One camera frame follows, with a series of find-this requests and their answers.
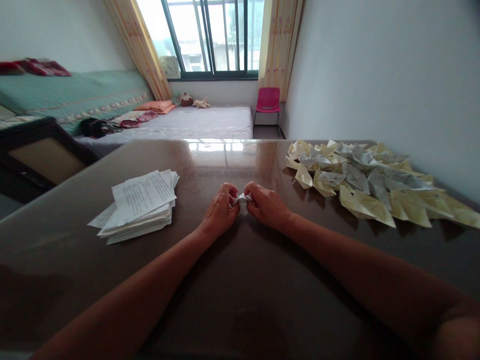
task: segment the plush toy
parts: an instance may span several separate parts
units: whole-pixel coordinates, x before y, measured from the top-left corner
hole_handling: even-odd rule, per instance
[[[174,91],[173,97],[171,98],[171,102],[175,104],[175,106],[180,106],[180,99],[182,98],[182,94],[180,91]]]
[[[180,103],[183,107],[192,106],[192,104],[194,103],[194,100],[190,95],[187,95],[187,93],[184,92],[180,98]]]
[[[209,98],[205,96],[205,98],[203,100],[195,100],[193,102],[193,106],[196,106],[196,108],[209,108],[210,107],[210,104],[209,104]]]

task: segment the curtain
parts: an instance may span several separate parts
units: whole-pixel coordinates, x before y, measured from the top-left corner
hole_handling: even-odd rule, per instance
[[[304,0],[265,0],[258,86],[280,88],[287,99]]]
[[[172,92],[137,0],[105,0],[105,3],[155,99],[170,100]]]

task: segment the table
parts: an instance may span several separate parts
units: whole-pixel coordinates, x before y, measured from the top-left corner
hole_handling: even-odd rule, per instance
[[[312,144],[326,141],[310,141]],[[201,222],[221,183],[280,193],[322,226],[401,257],[480,298],[480,231],[444,220],[393,229],[337,197],[303,190],[290,140],[132,142],[0,223],[0,350],[37,349],[76,315]],[[87,223],[111,187],[154,170],[180,175],[172,224],[111,246]],[[151,356],[405,359],[406,347],[301,248],[250,215],[200,258],[142,348]]]

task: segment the chair back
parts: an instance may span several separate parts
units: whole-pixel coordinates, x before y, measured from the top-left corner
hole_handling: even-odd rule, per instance
[[[258,90],[257,109],[273,109],[280,106],[279,87],[261,87]]]

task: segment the plastic chair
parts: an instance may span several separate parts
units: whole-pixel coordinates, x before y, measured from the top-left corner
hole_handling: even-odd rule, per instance
[[[257,113],[276,113],[276,132],[279,132],[280,119],[280,88],[278,87],[261,87],[258,90],[258,101],[256,102],[255,116],[253,117],[253,126],[255,126],[255,119]]]

